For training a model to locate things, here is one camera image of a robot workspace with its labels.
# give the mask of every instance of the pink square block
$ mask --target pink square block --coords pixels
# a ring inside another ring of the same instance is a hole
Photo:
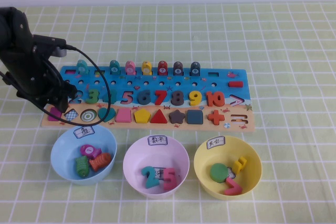
[[[60,118],[62,116],[62,112],[60,112],[57,108],[55,107],[52,107],[50,109],[50,112],[51,114],[53,114],[54,116]],[[57,122],[59,120],[55,119],[55,118],[52,118],[50,115],[48,116],[48,121],[51,121],[51,122]]]
[[[115,117],[117,123],[130,123],[132,122],[131,109],[130,108],[121,108],[118,111],[117,116]]]

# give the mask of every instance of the orange fish toy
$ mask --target orange fish toy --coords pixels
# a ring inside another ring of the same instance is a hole
[[[109,165],[112,161],[112,157],[109,153],[102,153],[98,155],[95,159],[90,159],[89,163],[92,169],[97,172],[100,168],[104,168]]]

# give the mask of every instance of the green grid tablecloth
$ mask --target green grid tablecloth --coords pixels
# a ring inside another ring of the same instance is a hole
[[[233,135],[255,148],[264,172],[251,194],[218,201],[200,188],[191,162],[174,196],[148,200],[123,178],[127,147],[167,134],[192,161],[219,133],[116,129],[111,174],[94,186],[71,185],[50,166],[52,144],[66,129],[41,128],[42,114],[0,82],[0,222],[336,222],[335,2],[21,9],[33,33],[64,38],[98,65],[246,69],[256,131]],[[60,69],[80,58],[51,60]]]

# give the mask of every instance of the yellow bowl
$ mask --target yellow bowl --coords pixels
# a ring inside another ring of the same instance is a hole
[[[222,163],[232,167],[233,163],[243,156],[246,166],[234,178],[243,191],[237,196],[227,196],[223,192],[229,187],[225,183],[217,183],[210,178],[213,164]],[[194,168],[197,178],[204,190],[211,196],[222,199],[237,199],[256,187],[262,174],[261,161],[256,151],[243,140],[233,136],[218,136],[205,141],[199,146],[194,157]]]

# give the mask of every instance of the pink number 5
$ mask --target pink number 5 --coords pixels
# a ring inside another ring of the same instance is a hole
[[[130,104],[131,102],[133,102],[133,91],[125,91],[124,94],[122,95],[122,97],[124,99],[127,99],[127,101],[121,101],[121,104]]]
[[[174,168],[165,168],[163,170],[163,181],[164,190],[172,190],[177,186]]]

